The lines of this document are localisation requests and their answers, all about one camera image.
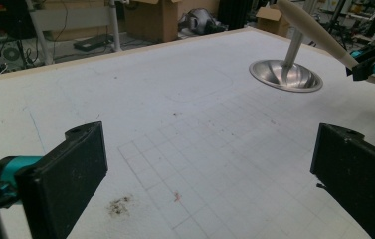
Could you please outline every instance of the white table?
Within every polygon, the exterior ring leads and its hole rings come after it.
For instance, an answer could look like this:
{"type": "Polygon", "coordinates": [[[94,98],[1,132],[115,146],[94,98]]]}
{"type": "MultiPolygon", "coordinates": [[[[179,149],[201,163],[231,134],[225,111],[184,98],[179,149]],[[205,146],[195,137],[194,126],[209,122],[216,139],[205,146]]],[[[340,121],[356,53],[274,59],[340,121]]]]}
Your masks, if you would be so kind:
{"type": "MultiPolygon", "coordinates": [[[[296,60],[320,91],[252,77],[287,47],[246,29],[0,76],[0,159],[103,122],[109,172],[70,238],[368,238],[309,169],[321,122],[375,145],[375,85],[306,47],[296,60]],[[110,215],[124,196],[128,213],[110,215]]],[[[1,214],[10,238],[30,237],[21,206],[1,214]]]]}

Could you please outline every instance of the cardboard box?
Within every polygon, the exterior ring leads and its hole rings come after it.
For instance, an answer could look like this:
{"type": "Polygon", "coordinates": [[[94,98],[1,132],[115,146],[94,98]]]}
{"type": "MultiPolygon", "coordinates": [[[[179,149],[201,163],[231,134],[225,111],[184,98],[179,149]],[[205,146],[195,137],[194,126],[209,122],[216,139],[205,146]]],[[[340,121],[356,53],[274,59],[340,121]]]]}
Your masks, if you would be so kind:
{"type": "MultiPolygon", "coordinates": [[[[42,9],[78,9],[78,8],[90,8],[90,7],[102,7],[105,6],[104,0],[90,0],[88,1],[69,1],[64,0],[47,0],[42,3],[42,9]]],[[[50,31],[45,34],[45,38],[49,41],[68,41],[77,38],[94,37],[103,33],[112,33],[112,28],[106,26],[103,27],[91,27],[91,28],[80,28],[80,29],[65,29],[61,34],[60,30],[50,31]]]]}
{"type": "Polygon", "coordinates": [[[258,17],[258,29],[286,37],[289,22],[282,16],[277,5],[271,5],[269,8],[261,7],[256,17],[258,17]]]}
{"type": "Polygon", "coordinates": [[[217,17],[220,0],[183,0],[178,3],[178,19],[183,13],[188,13],[192,9],[204,8],[213,16],[217,17]]]}
{"type": "Polygon", "coordinates": [[[125,28],[133,38],[170,42],[178,38],[178,2],[181,0],[135,0],[124,7],[125,28]]]}

